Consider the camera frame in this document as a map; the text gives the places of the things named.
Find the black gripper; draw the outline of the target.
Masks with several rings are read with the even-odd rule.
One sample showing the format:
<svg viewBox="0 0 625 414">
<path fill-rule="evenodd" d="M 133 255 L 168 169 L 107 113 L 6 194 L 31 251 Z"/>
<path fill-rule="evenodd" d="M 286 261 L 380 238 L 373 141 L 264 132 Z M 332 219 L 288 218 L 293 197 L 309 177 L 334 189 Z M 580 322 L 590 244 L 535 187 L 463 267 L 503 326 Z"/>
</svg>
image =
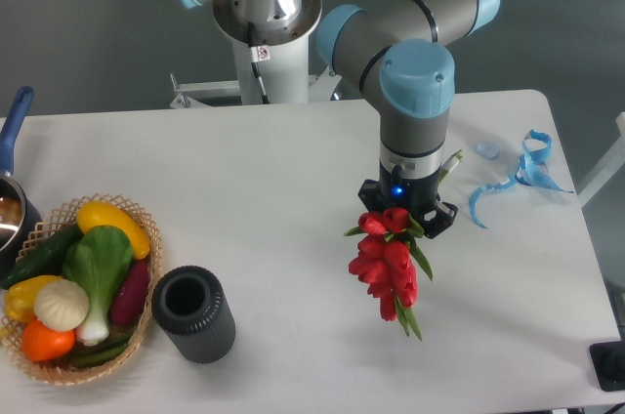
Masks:
<svg viewBox="0 0 625 414">
<path fill-rule="evenodd" d="M 379 182 L 365 180 L 358 197 L 368 212 L 383 212 L 392 207 L 406 209 L 418 219 L 424 236 L 434 239 L 450 228 L 457 216 L 458 207 L 438 201 L 440 169 L 421 179 L 394 176 L 383 165 L 379 166 Z"/>
</svg>

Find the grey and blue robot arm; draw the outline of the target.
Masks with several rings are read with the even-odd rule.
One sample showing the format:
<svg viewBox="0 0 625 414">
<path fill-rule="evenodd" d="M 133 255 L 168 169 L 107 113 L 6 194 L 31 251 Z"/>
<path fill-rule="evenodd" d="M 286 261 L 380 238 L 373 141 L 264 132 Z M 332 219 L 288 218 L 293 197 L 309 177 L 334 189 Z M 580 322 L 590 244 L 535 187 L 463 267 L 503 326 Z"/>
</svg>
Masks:
<svg viewBox="0 0 625 414">
<path fill-rule="evenodd" d="M 399 0 L 372 15 L 355 5 L 329 12 L 321 0 L 181 0 L 210 5 L 230 40 L 244 104 L 311 97 L 309 48 L 380 117 L 379 177 L 364 182 L 365 208 L 406 209 L 433 238 L 456 217 L 441 200 L 443 146 L 455 94 L 448 45 L 490 23 L 500 0 Z"/>
</svg>

